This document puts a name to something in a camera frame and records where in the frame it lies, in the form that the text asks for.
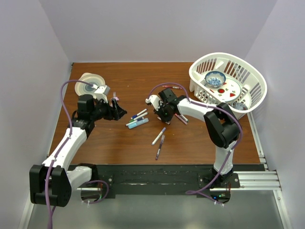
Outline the lilac capped white marker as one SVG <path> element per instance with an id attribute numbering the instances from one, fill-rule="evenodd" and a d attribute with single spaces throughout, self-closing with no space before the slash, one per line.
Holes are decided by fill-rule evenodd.
<path id="1" fill-rule="evenodd" d="M 163 133 L 165 132 L 166 127 L 164 127 L 161 132 L 157 135 L 157 137 L 153 140 L 153 142 L 151 143 L 151 145 L 155 145 L 155 143 L 159 140 L 159 138 L 163 135 Z"/>

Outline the dark purple pen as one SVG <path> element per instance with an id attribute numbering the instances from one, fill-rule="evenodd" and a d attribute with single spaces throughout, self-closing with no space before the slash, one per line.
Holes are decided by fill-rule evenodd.
<path id="1" fill-rule="evenodd" d="M 165 135 L 162 135 L 161 140 L 160 140 L 160 144 L 159 144 L 159 147 L 158 147 L 158 150 L 157 150 L 157 154 L 156 154 L 155 160 L 158 160 L 158 158 L 159 158 L 159 155 L 160 155 L 161 148 L 163 146 L 164 140 L 165 140 Z"/>

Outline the pink clear pen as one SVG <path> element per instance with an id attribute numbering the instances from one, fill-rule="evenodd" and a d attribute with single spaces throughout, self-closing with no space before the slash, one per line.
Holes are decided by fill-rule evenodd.
<path id="1" fill-rule="evenodd" d="M 175 117 L 177 117 L 182 123 L 187 125 L 187 122 L 180 115 L 175 114 Z"/>

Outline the red pen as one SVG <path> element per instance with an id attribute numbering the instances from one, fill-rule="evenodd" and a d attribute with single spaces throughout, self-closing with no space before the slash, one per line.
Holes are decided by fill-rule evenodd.
<path id="1" fill-rule="evenodd" d="M 181 90 L 182 87 L 179 87 L 179 86 L 168 86 L 168 85 L 162 85 L 163 88 L 171 88 L 171 89 L 178 89 L 178 90 Z"/>

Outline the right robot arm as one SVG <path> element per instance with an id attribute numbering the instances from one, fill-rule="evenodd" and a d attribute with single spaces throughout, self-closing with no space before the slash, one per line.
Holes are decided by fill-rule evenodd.
<path id="1" fill-rule="evenodd" d="M 188 95 L 177 96 L 166 88 L 158 95 L 150 94 L 147 104 L 164 123 L 169 123 L 174 115 L 186 115 L 205 123 L 210 140 L 215 145 L 215 162 L 209 185 L 224 187 L 233 171 L 233 154 L 243 136 L 238 119 L 229 105 L 205 104 L 191 99 Z"/>

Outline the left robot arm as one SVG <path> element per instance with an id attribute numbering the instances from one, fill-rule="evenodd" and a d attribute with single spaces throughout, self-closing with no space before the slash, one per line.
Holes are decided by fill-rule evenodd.
<path id="1" fill-rule="evenodd" d="M 96 186 L 100 181 L 97 166 L 80 163 L 69 171 L 71 161 L 90 136 L 96 121 L 118 121 L 126 114 L 127 111 L 114 98 L 107 103 L 90 94 L 81 95 L 77 110 L 73 112 L 71 123 L 59 145 L 41 165 L 33 165 L 29 171 L 31 202 L 64 207 L 68 204 L 72 191 L 81 185 Z"/>

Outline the light blue highlighter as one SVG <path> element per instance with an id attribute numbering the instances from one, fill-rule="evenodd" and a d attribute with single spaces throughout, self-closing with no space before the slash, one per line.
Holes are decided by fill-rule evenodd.
<path id="1" fill-rule="evenodd" d="M 139 120 L 135 121 L 134 123 L 128 125 L 128 128 L 129 129 L 133 129 L 133 128 L 136 128 L 140 125 L 143 125 L 145 123 L 149 122 L 149 119 L 148 118 L 140 118 Z"/>

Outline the blue capped white marker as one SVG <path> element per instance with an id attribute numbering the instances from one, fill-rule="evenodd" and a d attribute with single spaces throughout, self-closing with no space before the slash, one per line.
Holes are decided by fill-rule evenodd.
<path id="1" fill-rule="evenodd" d="M 132 119 L 135 119 L 136 117 L 138 117 L 138 116 L 140 116 L 140 115 L 142 115 L 142 114 L 145 113 L 146 111 L 147 111 L 147 108 L 143 109 L 143 110 L 140 111 L 138 114 L 133 115 L 133 116 L 131 117 L 131 120 L 132 120 Z"/>

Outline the dark blue white marker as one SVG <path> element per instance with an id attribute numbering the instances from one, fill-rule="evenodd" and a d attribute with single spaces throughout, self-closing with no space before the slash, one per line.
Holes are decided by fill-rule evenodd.
<path id="1" fill-rule="evenodd" d="M 136 120 L 134 120 L 134 121 L 132 121 L 132 122 L 126 124 L 126 126 L 130 126 L 131 124 L 134 124 L 134 123 L 136 123 L 136 122 L 138 122 L 138 121 L 141 121 L 141 120 L 143 120 L 143 119 L 144 119 L 143 117 L 141 117 L 141 118 L 139 118 L 139 119 L 136 119 Z"/>

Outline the cream swirl plate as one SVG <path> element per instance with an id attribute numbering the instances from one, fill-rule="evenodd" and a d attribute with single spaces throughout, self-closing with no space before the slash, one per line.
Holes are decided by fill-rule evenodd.
<path id="1" fill-rule="evenodd" d="M 74 87 L 74 90 L 78 96 L 84 94 L 91 94 L 94 96 L 95 89 L 90 86 L 90 84 L 96 85 L 98 87 L 106 85 L 105 80 L 100 75 L 93 73 L 84 73 L 80 77 L 79 81 L 82 81 L 82 83 L 77 82 Z"/>

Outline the blue white bowl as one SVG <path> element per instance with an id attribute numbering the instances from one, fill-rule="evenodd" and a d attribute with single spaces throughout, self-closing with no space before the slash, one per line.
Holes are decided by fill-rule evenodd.
<path id="1" fill-rule="evenodd" d="M 226 76 L 219 71 L 210 71 L 205 75 L 204 79 L 209 86 L 220 87 L 225 83 Z"/>

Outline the white laundry basket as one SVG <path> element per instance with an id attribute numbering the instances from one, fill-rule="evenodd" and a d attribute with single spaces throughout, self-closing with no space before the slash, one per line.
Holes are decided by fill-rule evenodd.
<path id="1" fill-rule="evenodd" d="M 205 77 L 211 72 L 225 76 L 224 84 L 213 87 Z M 229 104 L 234 115 L 240 119 L 256 109 L 265 99 L 267 84 L 264 77 L 248 62 L 224 52 L 207 54 L 196 60 L 189 68 L 189 89 L 206 104 Z"/>

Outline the white fruit pattern plate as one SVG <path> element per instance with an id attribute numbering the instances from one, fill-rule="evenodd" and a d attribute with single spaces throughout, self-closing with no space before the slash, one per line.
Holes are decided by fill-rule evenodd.
<path id="1" fill-rule="evenodd" d="M 231 103 L 240 97 L 242 88 L 235 79 L 226 78 L 226 81 L 222 86 L 210 86 L 210 91 L 212 92 L 212 95 L 221 102 Z"/>

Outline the grey patterned cup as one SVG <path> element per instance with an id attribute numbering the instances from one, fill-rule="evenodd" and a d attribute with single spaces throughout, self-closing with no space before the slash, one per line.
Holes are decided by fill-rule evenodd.
<path id="1" fill-rule="evenodd" d="M 248 108 L 244 103 L 235 103 L 233 105 L 234 109 L 240 110 L 240 111 L 246 111 Z"/>

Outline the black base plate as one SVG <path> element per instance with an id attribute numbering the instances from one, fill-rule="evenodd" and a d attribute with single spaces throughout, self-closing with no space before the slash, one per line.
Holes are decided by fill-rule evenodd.
<path id="1" fill-rule="evenodd" d="M 184 195 L 188 190 L 209 194 L 211 188 L 239 188 L 237 172 L 262 171 L 259 165 L 237 165 L 226 175 L 219 175 L 212 165 L 98 165 L 92 184 L 78 186 L 97 187 L 103 180 L 110 188 L 107 195 Z"/>

